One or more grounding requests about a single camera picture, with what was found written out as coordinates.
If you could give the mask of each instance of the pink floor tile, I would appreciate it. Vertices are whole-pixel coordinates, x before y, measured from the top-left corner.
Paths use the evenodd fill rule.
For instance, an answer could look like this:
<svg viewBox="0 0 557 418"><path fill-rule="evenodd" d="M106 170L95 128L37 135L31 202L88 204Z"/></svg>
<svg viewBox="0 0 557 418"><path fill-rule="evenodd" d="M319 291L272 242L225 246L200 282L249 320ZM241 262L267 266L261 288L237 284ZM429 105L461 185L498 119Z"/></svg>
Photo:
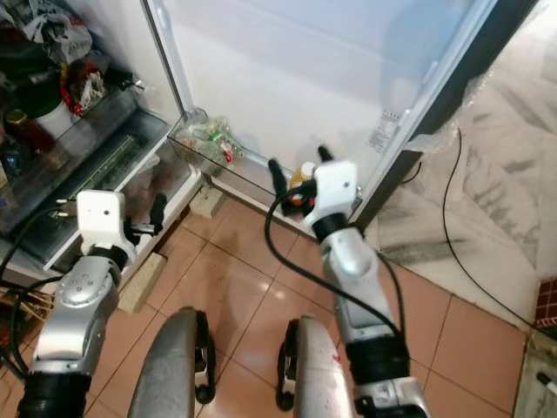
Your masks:
<svg viewBox="0 0 557 418"><path fill-rule="evenodd" d="M139 336L147 328L156 311L144 305L138 313L117 310L109 319L104 339L103 351L93 375L90 392L97 396L118 365L130 352Z"/></svg>
<svg viewBox="0 0 557 418"><path fill-rule="evenodd" d="M97 400L93 403L85 418L123 418L123 416L118 415L101 401Z"/></svg>
<svg viewBox="0 0 557 418"><path fill-rule="evenodd" d="M526 336L453 297L432 370L511 413Z"/></svg>
<svg viewBox="0 0 557 418"><path fill-rule="evenodd" d="M116 373L111 377L101 394L97 397L105 406L117 415L126 416L130 407L131 398L138 382L143 361L151 343L166 318L157 313L137 344L126 355Z"/></svg>
<svg viewBox="0 0 557 418"><path fill-rule="evenodd" d="M166 315L190 306L207 313L215 344L231 355L271 279L207 244L161 307Z"/></svg>
<svg viewBox="0 0 557 418"><path fill-rule="evenodd" d="M326 327L336 344L334 316L323 307L275 281L261 302L232 358L272 385L277 382L277 356L288 321L310 314Z"/></svg>
<svg viewBox="0 0 557 418"><path fill-rule="evenodd" d="M184 228L179 227L174 231L159 251L166 257L166 265L158 276L147 303L156 309L163 305L204 245L204 239Z"/></svg>
<svg viewBox="0 0 557 418"><path fill-rule="evenodd" d="M274 277L280 263L268 250L263 234L265 216L247 206L235 204L226 214L210 242L238 257L259 271ZM292 247L297 234L272 224L272 238L277 249L284 255Z"/></svg>
<svg viewBox="0 0 557 418"><path fill-rule="evenodd" d="M33 349L27 347L22 352L23 360L30 365ZM2 418L15 417L17 405L23 398L23 383L12 373L6 373L0 379L0 416Z"/></svg>
<svg viewBox="0 0 557 418"><path fill-rule="evenodd" d="M199 418L287 417L275 404L273 387L230 360L217 385L213 402L203 406Z"/></svg>
<svg viewBox="0 0 557 418"><path fill-rule="evenodd" d="M324 277L319 244L311 239L301 235L298 236L288 253L287 259L320 278ZM281 266L275 279L325 309L329 311L334 309L334 295L331 292L295 273L290 268Z"/></svg>
<svg viewBox="0 0 557 418"><path fill-rule="evenodd" d="M426 402L434 418L510 418L511 416L434 372L431 372L427 379Z"/></svg>
<svg viewBox="0 0 557 418"><path fill-rule="evenodd" d="M399 278L404 297L406 337L410 356L426 367L430 367L451 294L405 268L396 266L395 273ZM380 267L379 276L393 316L398 319L399 309L394 285L384 266Z"/></svg>
<svg viewBox="0 0 557 418"><path fill-rule="evenodd" d="M235 203L233 199L225 198L225 202L218 209L217 213L215 213L215 217L213 219L207 219L202 216L189 213L182 221L181 225L198 236L209 239L234 205Z"/></svg>

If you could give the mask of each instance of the white cylinder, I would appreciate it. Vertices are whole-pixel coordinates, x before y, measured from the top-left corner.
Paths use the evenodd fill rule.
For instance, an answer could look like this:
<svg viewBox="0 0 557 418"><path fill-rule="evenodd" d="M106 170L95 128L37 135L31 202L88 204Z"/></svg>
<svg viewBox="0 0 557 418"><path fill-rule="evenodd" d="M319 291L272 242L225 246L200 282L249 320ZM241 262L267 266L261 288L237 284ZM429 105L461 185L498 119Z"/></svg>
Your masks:
<svg viewBox="0 0 557 418"><path fill-rule="evenodd" d="M36 118L35 121L50 134L52 139L60 138L73 125L73 122L71 122L71 112L63 100L60 101L56 109L40 118Z"/></svg>

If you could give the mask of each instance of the black cable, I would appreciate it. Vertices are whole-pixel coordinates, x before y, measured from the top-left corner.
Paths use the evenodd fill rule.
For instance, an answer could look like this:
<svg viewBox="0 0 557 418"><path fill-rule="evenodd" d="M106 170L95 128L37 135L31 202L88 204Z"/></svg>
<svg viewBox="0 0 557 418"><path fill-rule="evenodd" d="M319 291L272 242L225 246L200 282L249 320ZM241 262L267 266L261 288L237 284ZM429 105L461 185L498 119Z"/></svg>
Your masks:
<svg viewBox="0 0 557 418"><path fill-rule="evenodd" d="M388 326L391 329L391 331L393 332L393 335L396 338L402 339L406 344L406 336L404 334L402 334L400 332L400 330L384 314L379 312L374 307L369 306L368 304L366 304L362 300L360 300L360 299L352 296L351 294L345 292L344 290L340 289L339 287L334 286L332 283L329 283L328 281L321 279L320 277L316 276L315 274L308 272L304 268L295 265L290 260L285 258L281 253L279 253L277 248L275 248L275 245L272 243L272 238L271 238L272 215L274 214L277 207L281 203L286 201L290 196L293 196L295 194L302 194L303 195L303 194L305 194L305 192L306 192L306 189L303 186L295 187L295 188L289 190L287 193L282 194L281 196L278 196L275 199L275 201L272 202L272 205L269 208L269 212L267 212L267 214L265 216L265 241L266 241L267 245L269 246L269 249L271 250L271 253L282 264L284 264L285 266L287 266L288 268L290 268L294 272L306 277L307 279L309 279L312 282L320 285L321 287L324 287L328 291L337 294L341 298L344 298L344 299L352 302L354 305L357 305L357 306L361 307L362 309L365 309L367 312L369 312L370 314L372 314L373 316L378 318L381 322L383 322L386 326Z"/></svg>
<svg viewBox="0 0 557 418"><path fill-rule="evenodd" d="M10 370L17 377L18 380L25 381L25 375L23 374L23 372L12 360L10 360L8 353L6 353L6 351L2 347L0 347L0 362L4 364L5 367Z"/></svg>
<svg viewBox="0 0 557 418"><path fill-rule="evenodd" d="M48 285L49 283L54 283L55 281L59 281L60 279L62 279L62 277L63 276L50 277L49 279L36 281L35 283L32 283L31 285L25 287L16 296L16 301L14 302L14 307L11 311L11 317L10 317L10 347L11 347L11 352L13 353L14 356L14 360L16 361L17 365L19 366L19 368L22 370L24 374L29 373L29 369L27 368L27 365L25 364L25 361L23 360L21 353L19 353L19 344L17 342L17 331L16 331L17 313L19 312L19 307L21 306L21 302L23 300L22 298L25 294L31 292L32 290L35 290L37 287Z"/></svg>
<svg viewBox="0 0 557 418"><path fill-rule="evenodd" d="M8 266L8 263L10 262L11 258L14 256L17 249L21 245L21 241L23 241L23 238L25 238L25 234L29 231L29 229L33 226L33 224L37 221L37 219L41 218L42 216L46 215L47 213L56 212L56 211L57 211L56 209L44 209L42 211L39 211L39 212L35 213L27 221L27 223L25 224L25 226L23 227L21 232L17 235L17 238L15 239L15 241L14 241L13 245L11 246L10 250L8 250L8 252L6 253L6 255L4 256L4 258L2 260L2 264L0 265L0 285L1 286L23 289L23 286L20 286L16 283L11 283L10 281L4 280L3 279L3 274L5 273L6 267Z"/></svg>
<svg viewBox="0 0 557 418"><path fill-rule="evenodd" d="M453 171L451 172L451 175L449 176L449 181L446 184L446 188L445 188L445 194L443 196L443 206L442 206L442 213L443 213L443 231L445 233L445 239L446 239L446 243L449 246L449 250L451 252L451 254L453 255L454 259L456 260L456 262L458 263L458 265L460 266L460 268L462 269L462 271L464 272L464 274L466 276L468 276L468 279L470 279L470 281L472 281L472 283L474 283L474 285L476 285L483 293L485 293L487 296L489 296L492 300L494 300L499 306L503 307L505 310L507 310L511 315L513 315L514 317L518 318L519 320L521 320L522 322L524 322L526 325L528 325L529 327L531 327L532 329L535 329L536 331L540 331L542 334L546 335L547 337L551 338L551 339L555 339L554 336L552 336L551 334L543 331L542 329L537 328L534 324L532 324L529 320L524 319L523 317L521 317L520 315L518 315L515 311L513 311L510 307L508 307L507 305L505 305L503 302L499 301L497 298L495 298L495 296L493 296L492 294L490 294L480 283L478 283L478 281L476 281L476 279L474 277L472 277L472 275L466 270L466 268L462 265L462 263L460 262L460 259L458 257L458 255L456 255L456 252L454 251L453 248L453 243L451 242L451 239L449 238L449 232L446 229L446 196L449 192L449 187L451 186L451 182L453 181L453 176L454 173L456 172L456 167L459 165L459 161L460 161L460 154L462 153L462 132L460 131L459 128L459 153L457 154L456 157L456 161L454 162L454 167L453 167Z"/></svg>
<svg viewBox="0 0 557 418"><path fill-rule="evenodd" d="M420 161L419 164L418 164L418 170L416 171L416 173L414 173L414 175L413 175L411 178L409 178L408 180L401 181L400 183L401 183L402 185L404 185L404 184L409 183L409 182L411 182L412 180L414 180L416 177L418 177L419 170L421 170L421 161Z"/></svg>
<svg viewBox="0 0 557 418"><path fill-rule="evenodd" d="M14 243L12 244L10 250L8 250L8 252L5 254L5 256L3 257L2 260L2 264L0 265L0 285L4 286L4 287L8 287L8 288L12 288L17 292L17 296L16 296L16 301L14 303L14 307L13 310L11 312L11 321L10 321L10 347L11 347L11 351L12 354L14 356L14 360L16 361L16 364L19 366L20 368L20 372L23 374L27 374L28 372L28 368L27 365L25 364L25 361L23 361L23 357L21 356L21 353L19 353L19 346L17 344L16 341L16 337L17 337L17 333L16 333L16 324L17 324L17 311L19 310L19 307L21 305L21 297L24 294L27 294L28 292L30 292L31 290L42 286L43 284L51 283L52 281L56 280L60 280L60 278L51 278L51 279L46 279L46 280L40 280L38 282L33 283L32 285L28 286L28 287L23 287L21 285L18 285L16 283L11 283L9 281L6 281L3 279L3 275L6 271L6 268L8 266L8 263L10 262L11 258L14 256L14 254L16 253L17 249L19 248L19 246L21 245L23 238L25 238L25 234L30 230L30 228L33 226L33 224L35 224L35 222L37 221L37 219L41 218L42 216L51 213L51 212L56 212L57 209L44 209L42 211L36 212L25 224L25 226L23 227L23 229L20 231L20 233L17 235L16 239L14 240Z"/></svg>
<svg viewBox="0 0 557 418"><path fill-rule="evenodd" d="M381 253L376 253L381 262L385 265L386 269L389 271L391 275L391 280L393 281L394 288L397 294L397 302L399 303L399 328L400 332L403 335L406 335L406 315L405 315L405 308L404 308L404 298L402 297L402 288L400 287L399 278L397 274L394 272L393 266L389 263L389 260Z"/></svg>

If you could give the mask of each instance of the white refrigerator wall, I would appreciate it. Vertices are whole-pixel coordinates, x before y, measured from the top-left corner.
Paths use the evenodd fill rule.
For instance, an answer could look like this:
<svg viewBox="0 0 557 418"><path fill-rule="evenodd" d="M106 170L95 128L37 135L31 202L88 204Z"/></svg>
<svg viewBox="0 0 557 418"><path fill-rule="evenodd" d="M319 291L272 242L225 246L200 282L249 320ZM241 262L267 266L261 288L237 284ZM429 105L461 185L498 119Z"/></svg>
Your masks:
<svg viewBox="0 0 557 418"><path fill-rule="evenodd" d="M67 2L145 81L142 106L178 120L142 1ZM227 116L248 149L290 170L327 145L357 163L366 202L496 0L145 2L184 108Z"/></svg>

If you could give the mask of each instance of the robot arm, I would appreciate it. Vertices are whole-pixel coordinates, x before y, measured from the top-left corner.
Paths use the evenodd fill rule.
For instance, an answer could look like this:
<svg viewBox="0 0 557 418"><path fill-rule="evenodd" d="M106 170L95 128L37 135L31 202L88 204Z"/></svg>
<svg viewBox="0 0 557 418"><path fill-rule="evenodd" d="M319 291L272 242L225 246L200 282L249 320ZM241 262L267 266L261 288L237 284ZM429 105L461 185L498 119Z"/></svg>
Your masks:
<svg viewBox="0 0 557 418"><path fill-rule="evenodd" d="M126 238L121 193L80 192L77 223L85 255L60 280L25 380L19 418L83 416L106 324L117 307L121 271L137 256Z"/></svg>
<svg viewBox="0 0 557 418"><path fill-rule="evenodd" d="M387 299L379 284L379 259L347 217L357 197L357 168L350 161L336 161L325 147L324 161L313 174L316 190L313 205L302 208L304 223L312 228L321 246L325 279L339 289L374 307L393 321ZM269 168L277 195L286 193L279 164ZM297 209L286 201L288 215ZM346 355L351 363L356 410L365 417L431 418L421 387L410 376L406 342L375 315L337 297L335 316Z"/></svg>

